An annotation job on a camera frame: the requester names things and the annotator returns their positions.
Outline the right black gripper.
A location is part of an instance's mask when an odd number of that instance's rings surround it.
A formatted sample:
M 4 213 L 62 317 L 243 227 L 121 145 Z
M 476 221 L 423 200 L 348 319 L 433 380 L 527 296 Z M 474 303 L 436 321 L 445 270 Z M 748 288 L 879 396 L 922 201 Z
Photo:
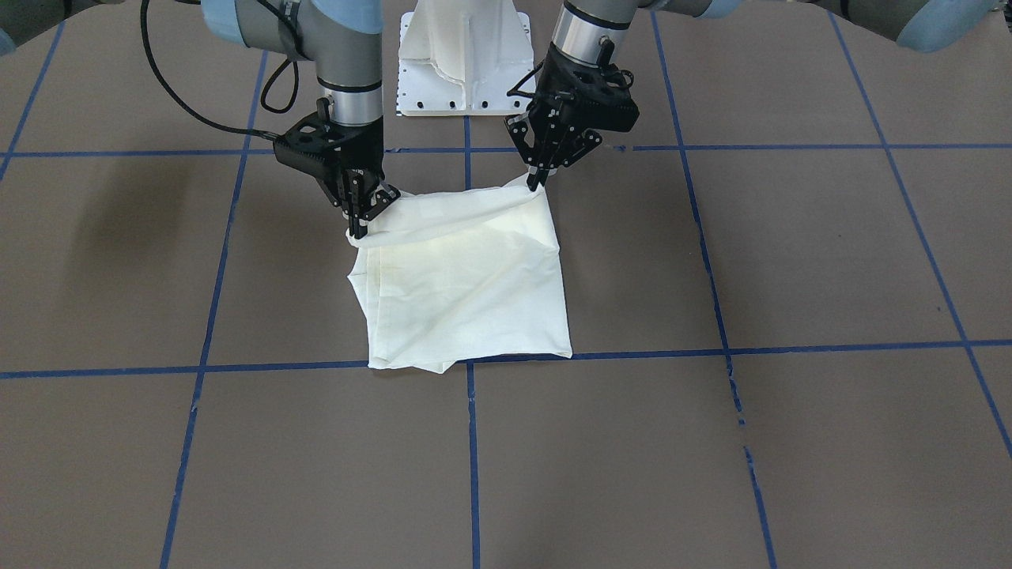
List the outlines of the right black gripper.
M 331 118 L 331 100 L 317 100 L 315 111 L 274 140 L 278 162 L 317 179 L 329 198 L 340 198 L 355 240 L 366 224 L 400 197 L 384 180 L 383 118 L 368 125 L 340 125 Z

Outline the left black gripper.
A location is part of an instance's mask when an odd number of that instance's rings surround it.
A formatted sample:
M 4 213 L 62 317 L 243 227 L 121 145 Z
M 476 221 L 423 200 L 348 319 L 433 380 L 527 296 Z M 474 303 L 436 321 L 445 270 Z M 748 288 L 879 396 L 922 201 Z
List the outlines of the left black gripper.
M 528 190 L 544 187 L 560 167 L 575 164 L 602 143 L 602 132 L 629 132 L 640 116 L 630 93 L 632 73 L 571 60 L 554 44 L 523 115 L 504 119 L 527 166 Z

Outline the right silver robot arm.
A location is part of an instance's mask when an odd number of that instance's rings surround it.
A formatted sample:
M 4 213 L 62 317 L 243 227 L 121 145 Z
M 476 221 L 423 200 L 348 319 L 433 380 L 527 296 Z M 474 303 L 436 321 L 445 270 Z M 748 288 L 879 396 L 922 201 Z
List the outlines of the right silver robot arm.
M 148 1 L 138 28 L 159 86 L 193 119 L 215 130 L 246 134 L 274 146 L 279 163 L 313 176 L 329 204 L 347 220 L 354 240 L 400 191 L 383 172 L 383 14 L 380 1 L 202 1 L 202 17 L 223 40 L 283 55 L 283 68 L 310 62 L 321 95 L 310 115 L 278 134 L 214 121 L 192 108 L 161 73 L 149 39 Z

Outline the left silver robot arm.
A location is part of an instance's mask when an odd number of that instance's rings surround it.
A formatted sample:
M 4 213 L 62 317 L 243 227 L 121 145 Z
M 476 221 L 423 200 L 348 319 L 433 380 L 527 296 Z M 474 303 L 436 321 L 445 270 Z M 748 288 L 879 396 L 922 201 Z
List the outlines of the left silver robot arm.
M 617 51 L 639 13 L 716 21 L 738 8 L 750 16 L 774 9 L 791 23 L 802 13 L 820 13 L 928 54 L 961 40 L 996 7 L 995 1 L 564 1 L 542 61 L 511 88 L 527 101 L 504 121 L 527 167 L 518 183 L 543 190 L 557 170 L 601 145 L 604 133 L 632 130 L 640 117 L 635 75 L 617 64 Z M 527 80 L 534 80 L 534 89 L 525 89 Z

